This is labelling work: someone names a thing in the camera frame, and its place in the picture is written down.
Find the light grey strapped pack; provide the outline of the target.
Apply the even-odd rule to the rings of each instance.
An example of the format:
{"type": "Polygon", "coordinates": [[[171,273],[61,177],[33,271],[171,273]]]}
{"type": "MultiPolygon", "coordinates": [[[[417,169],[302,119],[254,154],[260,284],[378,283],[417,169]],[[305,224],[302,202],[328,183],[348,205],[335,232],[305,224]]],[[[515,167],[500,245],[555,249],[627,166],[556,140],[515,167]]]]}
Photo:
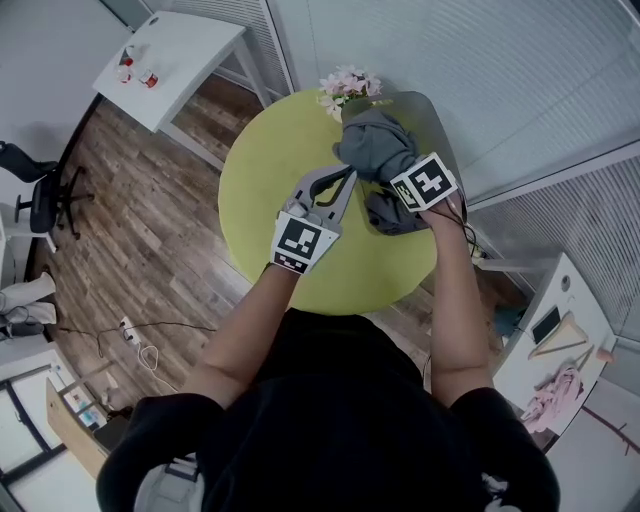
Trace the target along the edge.
{"type": "Polygon", "coordinates": [[[196,454],[176,457],[149,471],[134,503],[134,512],[201,512],[205,483],[196,454]]]}

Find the grey clothes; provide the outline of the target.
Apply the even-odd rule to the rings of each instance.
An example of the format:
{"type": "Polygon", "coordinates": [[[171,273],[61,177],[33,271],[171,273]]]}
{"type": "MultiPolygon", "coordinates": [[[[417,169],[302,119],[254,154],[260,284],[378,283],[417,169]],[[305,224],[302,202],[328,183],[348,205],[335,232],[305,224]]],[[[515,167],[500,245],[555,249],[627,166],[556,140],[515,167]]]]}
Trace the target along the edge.
{"type": "Polygon", "coordinates": [[[415,137],[395,118],[372,108],[345,121],[333,153],[355,169],[361,180],[381,187],[365,198],[369,223],[378,232],[396,236],[429,228],[418,214],[406,209],[390,185],[391,179],[408,170],[418,158],[415,137]]]}

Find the light wooden cabinet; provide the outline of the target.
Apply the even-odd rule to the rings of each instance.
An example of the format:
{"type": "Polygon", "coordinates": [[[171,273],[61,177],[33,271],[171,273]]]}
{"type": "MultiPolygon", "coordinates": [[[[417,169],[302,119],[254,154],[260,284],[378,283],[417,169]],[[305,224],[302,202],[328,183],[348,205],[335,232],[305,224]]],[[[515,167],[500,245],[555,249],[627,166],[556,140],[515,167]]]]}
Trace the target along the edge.
{"type": "Polygon", "coordinates": [[[50,379],[46,381],[46,411],[51,429],[85,471],[96,479],[107,454],[50,379]]]}

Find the black office chair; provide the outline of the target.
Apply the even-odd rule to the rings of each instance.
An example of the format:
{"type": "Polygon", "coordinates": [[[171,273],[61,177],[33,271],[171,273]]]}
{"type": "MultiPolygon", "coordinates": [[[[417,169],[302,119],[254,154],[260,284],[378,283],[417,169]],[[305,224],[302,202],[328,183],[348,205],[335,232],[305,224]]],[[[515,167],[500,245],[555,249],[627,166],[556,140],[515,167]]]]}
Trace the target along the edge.
{"type": "Polygon", "coordinates": [[[35,184],[29,201],[23,201],[21,196],[16,199],[15,222],[19,220],[22,210],[29,209],[31,231],[34,234],[48,234],[55,226],[63,229],[62,218],[65,217],[74,238],[78,240],[81,237],[74,226],[71,205],[95,199],[93,193],[73,194],[78,178],[87,174],[85,167],[78,166],[72,178],[63,183],[63,167],[60,162],[33,160],[15,144],[4,141],[0,141],[0,167],[22,182],[35,184]]]}

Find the round yellow-green table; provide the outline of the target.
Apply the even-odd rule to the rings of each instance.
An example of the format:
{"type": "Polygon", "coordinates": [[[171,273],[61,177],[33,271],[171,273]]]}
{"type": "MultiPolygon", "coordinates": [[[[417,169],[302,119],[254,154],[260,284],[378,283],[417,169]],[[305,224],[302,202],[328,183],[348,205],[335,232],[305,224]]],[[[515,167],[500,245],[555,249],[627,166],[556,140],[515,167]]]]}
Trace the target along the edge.
{"type": "MultiPolygon", "coordinates": [[[[308,89],[259,113],[229,151],[218,209],[239,271],[257,281],[270,260],[278,212],[308,172],[334,165],[342,127],[308,89]]],[[[386,236],[370,225],[364,200],[375,185],[359,181],[341,225],[344,233],[296,286],[293,307],[326,315],[360,314],[402,299],[435,269],[431,231],[386,236]]]]}

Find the white rectangular table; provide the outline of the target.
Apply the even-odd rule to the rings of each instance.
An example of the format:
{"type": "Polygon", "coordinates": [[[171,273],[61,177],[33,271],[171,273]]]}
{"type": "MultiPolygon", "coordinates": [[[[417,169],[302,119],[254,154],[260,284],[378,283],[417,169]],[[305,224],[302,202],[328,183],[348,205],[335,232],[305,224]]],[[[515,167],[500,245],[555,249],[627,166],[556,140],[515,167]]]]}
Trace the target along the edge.
{"type": "Polygon", "coordinates": [[[161,131],[217,169],[223,161],[173,124],[173,120],[203,82],[233,54],[261,105],[272,100],[249,52],[243,26],[169,11],[158,11],[130,37],[96,78],[93,88],[149,131],[161,131]],[[134,78],[121,83],[116,69],[127,45],[139,48],[132,66],[134,78]],[[149,69],[158,83],[149,89],[138,81],[149,69]]]}

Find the grey plastic bin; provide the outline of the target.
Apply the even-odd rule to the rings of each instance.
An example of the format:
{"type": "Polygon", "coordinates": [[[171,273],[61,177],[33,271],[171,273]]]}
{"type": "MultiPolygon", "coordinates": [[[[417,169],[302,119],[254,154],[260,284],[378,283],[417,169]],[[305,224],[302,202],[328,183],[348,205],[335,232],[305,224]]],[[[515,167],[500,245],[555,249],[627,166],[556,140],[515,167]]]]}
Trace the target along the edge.
{"type": "Polygon", "coordinates": [[[345,121],[372,108],[392,116],[406,131],[413,134],[418,148],[416,162],[424,156],[436,152],[444,165],[454,174],[458,191],[440,202],[446,202],[454,208],[464,226],[467,220],[467,210],[462,180],[448,137],[431,101],[415,91],[352,100],[342,110],[342,132],[345,121]]]}

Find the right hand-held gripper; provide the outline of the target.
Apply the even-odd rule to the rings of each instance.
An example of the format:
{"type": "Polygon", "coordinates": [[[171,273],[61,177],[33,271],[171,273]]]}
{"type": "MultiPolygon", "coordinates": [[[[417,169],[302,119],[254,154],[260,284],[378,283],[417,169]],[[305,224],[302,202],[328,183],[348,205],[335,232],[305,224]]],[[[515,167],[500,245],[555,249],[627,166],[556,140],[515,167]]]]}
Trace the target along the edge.
{"type": "Polygon", "coordinates": [[[412,213],[426,211],[458,191],[454,174],[436,152],[424,156],[398,174],[390,185],[412,213]]]}

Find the pink potted flowers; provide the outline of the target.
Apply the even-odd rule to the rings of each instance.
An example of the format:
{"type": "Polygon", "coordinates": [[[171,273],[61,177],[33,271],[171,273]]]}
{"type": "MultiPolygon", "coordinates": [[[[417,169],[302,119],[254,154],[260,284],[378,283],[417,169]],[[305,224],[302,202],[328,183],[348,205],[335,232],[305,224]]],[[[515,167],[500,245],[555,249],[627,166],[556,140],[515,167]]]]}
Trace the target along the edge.
{"type": "Polygon", "coordinates": [[[320,80],[320,84],[318,104],[339,123],[347,103],[377,96],[382,90],[382,82],[375,74],[354,65],[337,66],[334,72],[320,80]]]}

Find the person's right forearm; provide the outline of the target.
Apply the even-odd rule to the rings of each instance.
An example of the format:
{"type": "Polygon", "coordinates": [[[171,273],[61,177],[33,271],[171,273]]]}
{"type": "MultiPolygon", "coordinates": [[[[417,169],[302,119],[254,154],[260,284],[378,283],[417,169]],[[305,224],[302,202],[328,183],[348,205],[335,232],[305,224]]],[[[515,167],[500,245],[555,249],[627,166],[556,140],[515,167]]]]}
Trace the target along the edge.
{"type": "Polygon", "coordinates": [[[421,213],[434,235],[437,263],[432,314],[431,392],[446,406],[493,385],[488,332],[466,233],[454,208],[421,213]]]}

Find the pink crumpled cloth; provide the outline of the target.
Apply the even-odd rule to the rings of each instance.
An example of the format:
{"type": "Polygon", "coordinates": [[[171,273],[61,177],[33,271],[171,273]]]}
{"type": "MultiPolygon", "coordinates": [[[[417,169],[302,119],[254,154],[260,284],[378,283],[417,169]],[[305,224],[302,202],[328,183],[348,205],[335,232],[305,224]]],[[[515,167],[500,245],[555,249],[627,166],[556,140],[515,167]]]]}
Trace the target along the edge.
{"type": "Polygon", "coordinates": [[[543,432],[559,414],[574,405],[582,393],[580,370],[573,362],[564,363],[553,377],[535,390],[521,421],[529,433],[543,432]]]}

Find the dark brown box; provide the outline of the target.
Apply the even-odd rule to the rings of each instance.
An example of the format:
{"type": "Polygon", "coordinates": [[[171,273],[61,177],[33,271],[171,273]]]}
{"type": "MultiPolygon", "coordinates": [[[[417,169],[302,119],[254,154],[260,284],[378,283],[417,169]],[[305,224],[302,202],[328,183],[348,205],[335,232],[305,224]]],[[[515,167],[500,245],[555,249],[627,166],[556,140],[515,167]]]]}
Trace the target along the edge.
{"type": "Polygon", "coordinates": [[[125,416],[114,416],[93,432],[93,437],[101,449],[111,453],[120,443],[129,426],[129,419],[125,416]]]}

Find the wooden triangle hanger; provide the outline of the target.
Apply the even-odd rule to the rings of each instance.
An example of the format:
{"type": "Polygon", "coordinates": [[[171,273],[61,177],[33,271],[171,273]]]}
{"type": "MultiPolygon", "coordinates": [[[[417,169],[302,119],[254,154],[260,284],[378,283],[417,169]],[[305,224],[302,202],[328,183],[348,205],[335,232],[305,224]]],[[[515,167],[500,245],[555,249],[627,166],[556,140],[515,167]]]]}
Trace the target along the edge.
{"type": "Polygon", "coordinates": [[[573,312],[567,312],[558,326],[529,354],[532,360],[542,355],[574,348],[589,341],[588,334],[577,324],[573,312]]]}

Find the person's black shirt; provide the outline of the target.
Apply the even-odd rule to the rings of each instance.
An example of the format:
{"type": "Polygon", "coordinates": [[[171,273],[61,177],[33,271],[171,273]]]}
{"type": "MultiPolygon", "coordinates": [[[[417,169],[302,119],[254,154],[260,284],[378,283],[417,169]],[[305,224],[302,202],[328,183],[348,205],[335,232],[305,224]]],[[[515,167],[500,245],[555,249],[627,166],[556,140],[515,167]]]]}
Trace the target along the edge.
{"type": "Polygon", "coordinates": [[[249,389],[138,402],[96,484],[133,512],[155,467],[193,455],[203,512],[558,512],[542,451],[494,389],[445,406],[368,319],[289,310],[249,389]]]}

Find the black phone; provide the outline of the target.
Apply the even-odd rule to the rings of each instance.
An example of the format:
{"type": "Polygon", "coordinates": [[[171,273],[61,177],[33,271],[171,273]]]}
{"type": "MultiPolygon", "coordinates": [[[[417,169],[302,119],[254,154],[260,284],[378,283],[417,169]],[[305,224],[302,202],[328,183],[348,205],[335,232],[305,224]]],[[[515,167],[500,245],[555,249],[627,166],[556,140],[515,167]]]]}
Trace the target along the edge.
{"type": "Polygon", "coordinates": [[[560,321],[558,307],[554,306],[531,328],[535,345],[541,344],[559,326],[560,321]]]}

